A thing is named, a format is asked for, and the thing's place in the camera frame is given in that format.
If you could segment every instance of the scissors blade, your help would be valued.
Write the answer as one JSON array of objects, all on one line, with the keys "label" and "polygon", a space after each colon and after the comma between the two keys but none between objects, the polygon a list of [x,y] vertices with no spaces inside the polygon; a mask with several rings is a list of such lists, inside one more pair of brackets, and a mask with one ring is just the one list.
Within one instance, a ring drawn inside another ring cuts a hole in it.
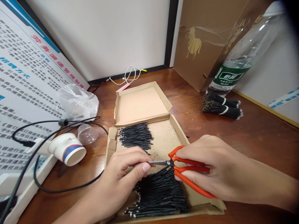
[{"label": "scissors blade", "polygon": [[148,163],[161,165],[161,166],[174,166],[174,161],[172,159],[169,161],[149,161]]}]

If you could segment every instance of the plastic water bottle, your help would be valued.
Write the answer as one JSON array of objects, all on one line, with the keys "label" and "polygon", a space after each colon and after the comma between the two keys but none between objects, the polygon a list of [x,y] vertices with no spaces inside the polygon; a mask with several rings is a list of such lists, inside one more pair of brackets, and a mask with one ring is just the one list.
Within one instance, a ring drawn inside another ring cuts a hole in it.
[{"label": "plastic water bottle", "polygon": [[278,29],[273,26],[284,12],[282,1],[273,2],[260,21],[234,46],[207,92],[213,91],[226,96],[244,76],[244,74],[267,51]]}]

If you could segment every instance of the cardboard box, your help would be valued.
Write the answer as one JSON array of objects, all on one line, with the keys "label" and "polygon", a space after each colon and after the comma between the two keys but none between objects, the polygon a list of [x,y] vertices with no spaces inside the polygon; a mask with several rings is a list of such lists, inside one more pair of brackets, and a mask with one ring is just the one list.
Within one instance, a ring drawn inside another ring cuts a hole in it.
[{"label": "cardboard box", "polygon": [[[117,132],[120,128],[147,122],[154,140],[148,152],[154,160],[169,160],[168,153],[180,145],[188,145],[188,139],[182,131],[175,117],[169,113],[172,105],[164,95],[156,82],[147,83],[138,87],[117,93],[114,119],[116,125],[109,129],[106,163],[115,151],[126,149],[117,140]],[[149,173],[155,173],[162,166],[152,168]],[[198,214],[224,214],[226,209],[222,200],[206,198],[188,185],[183,185],[187,201],[191,210],[186,214],[161,217],[133,218],[122,213],[126,207],[131,206],[138,200],[135,192],[132,192],[125,205],[119,210],[111,223],[121,222],[145,222],[170,218],[181,218]]]},{"label": "cardboard box", "polygon": [[206,91],[231,49],[272,2],[184,1],[173,69],[196,91]]}]

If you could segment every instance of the black wire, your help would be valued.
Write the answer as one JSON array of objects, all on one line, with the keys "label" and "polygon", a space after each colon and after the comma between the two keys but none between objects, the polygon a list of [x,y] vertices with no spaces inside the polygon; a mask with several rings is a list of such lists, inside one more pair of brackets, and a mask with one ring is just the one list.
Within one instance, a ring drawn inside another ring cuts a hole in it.
[{"label": "black wire", "polygon": [[76,129],[77,127],[79,127],[79,126],[73,127],[72,129],[68,130],[66,133],[69,133],[70,131]]},{"label": "black wire", "polygon": [[[50,134],[48,137],[46,137],[46,138],[42,141],[42,143],[36,148],[36,150],[33,151],[32,155],[29,157],[27,163],[25,164],[25,166],[24,166],[22,172],[20,173],[20,176],[19,176],[19,178],[18,178],[18,180],[17,180],[17,182],[16,182],[16,185],[15,185],[13,191],[12,191],[12,194],[11,194],[11,196],[10,196],[10,198],[9,198],[9,201],[7,202],[6,207],[5,207],[5,209],[4,209],[3,213],[2,213],[2,216],[1,216],[1,219],[0,219],[0,224],[3,224],[3,223],[4,223],[4,221],[5,221],[5,219],[6,219],[7,215],[8,215],[8,213],[9,213],[9,211],[10,211],[11,204],[12,204],[12,202],[13,202],[13,199],[14,199],[14,197],[16,196],[17,191],[18,191],[18,189],[19,189],[19,187],[20,187],[20,184],[21,184],[21,181],[22,181],[22,179],[23,179],[23,177],[24,177],[24,174],[25,174],[25,172],[26,172],[26,170],[27,170],[27,168],[28,168],[30,162],[32,161],[33,157],[35,156],[35,154],[37,153],[37,151],[41,148],[41,146],[42,146],[42,145],[43,145],[49,138],[51,138],[53,135],[55,135],[56,133],[58,133],[58,132],[60,132],[60,131],[62,131],[62,130],[64,130],[64,129],[66,129],[66,128],[68,128],[68,127],[74,125],[74,124],[78,124],[78,123],[80,123],[80,122],[83,122],[83,121],[86,121],[86,120],[90,120],[90,119],[95,119],[95,120],[97,120],[97,119],[99,119],[99,118],[100,118],[100,117],[97,116],[97,117],[92,117],[92,118],[84,119],[84,120],[82,120],[82,121],[78,121],[78,122],[73,121],[73,122],[75,122],[75,123],[73,123],[73,124],[69,124],[69,125],[67,125],[67,126],[65,126],[65,127],[63,127],[63,128],[61,128],[61,129],[59,129],[59,130],[53,132],[52,134]],[[20,141],[20,140],[16,139],[16,137],[15,137],[16,133],[17,133],[18,131],[22,130],[23,128],[28,127],[28,126],[31,126],[31,125],[34,125],[34,124],[45,123],[45,122],[54,122],[54,121],[40,121],[40,122],[34,122],[34,123],[30,123],[30,124],[24,125],[23,127],[18,128],[17,130],[14,131],[14,133],[12,134],[12,138],[13,138],[13,140],[15,140],[15,141],[17,141],[17,142],[19,142],[19,143],[22,143],[22,144],[23,144],[24,142],[26,143],[27,141]]]},{"label": "black wire", "polygon": [[93,90],[91,93],[94,93],[99,87],[100,87],[100,84],[98,86],[93,86],[93,85],[90,85],[91,87],[94,87],[95,90]]},{"label": "black wire", "polygon": [[[104,131],[105,131],[105,132],[107,133],[107,135],[108,135],[107,130],[106,130],[103,126],[101,126],[100,124],[97,124],[97,123],[94,123],[94,122],[89,122],[89,121],[83,121],[83,123],[96,124],[96,125],[102,127],[102,128],[104,129]],[[77,186],[77,187],[73,187],[73,188],[69,188],[69,189],[65,189],[65,190],[57,190],[57,191],[54,191],[54,190],[48,190],[48,189],[44,188],[43,186],[41,186],[41,184],[38,182],[37,177],[36,177],[36,170],[37,170],[37,166],[38,166],[38,160],[39,160],[39,158],[40,158],[40,155],[38,155],[38,157],[37,157],[37,159],[36,159],[36,163],[35,163],[34,170],[33,170],[33,178],[34,178],[34,182],[35,182],[35,184],[38,186],[39,189],[41,189],[42,191],[44,191],[44,192],[46,192],[46,193],[49,193],[49,194],[59,194],[59,193],[67,192],[67,191],[76,190],[76,189],[79,189],[79,188],[81,188],[81,187],[85,187],[85,186],[87,186],[87,185],[89,185],[89,184],[92,184],[92,183],[95,182],[97,179],[99,179],[100,176],[102,175],[102,173],[104,172],[104,171],[102,171],[102,172],[101,172],[96,178],[94,178],[93,180],[87,182],[86,184]]]}]

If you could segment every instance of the green bottle label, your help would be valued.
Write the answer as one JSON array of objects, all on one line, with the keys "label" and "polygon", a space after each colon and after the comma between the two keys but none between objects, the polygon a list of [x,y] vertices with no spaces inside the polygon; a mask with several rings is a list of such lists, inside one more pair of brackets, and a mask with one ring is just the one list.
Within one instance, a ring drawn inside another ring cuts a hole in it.
[{"label": "green bottle label", "polygon": [[214,83],[221,86],[233,86],[242,78],[242,76],[250,69],[249,68],[229,68],[221,66],[217,75],[214,78]]}]

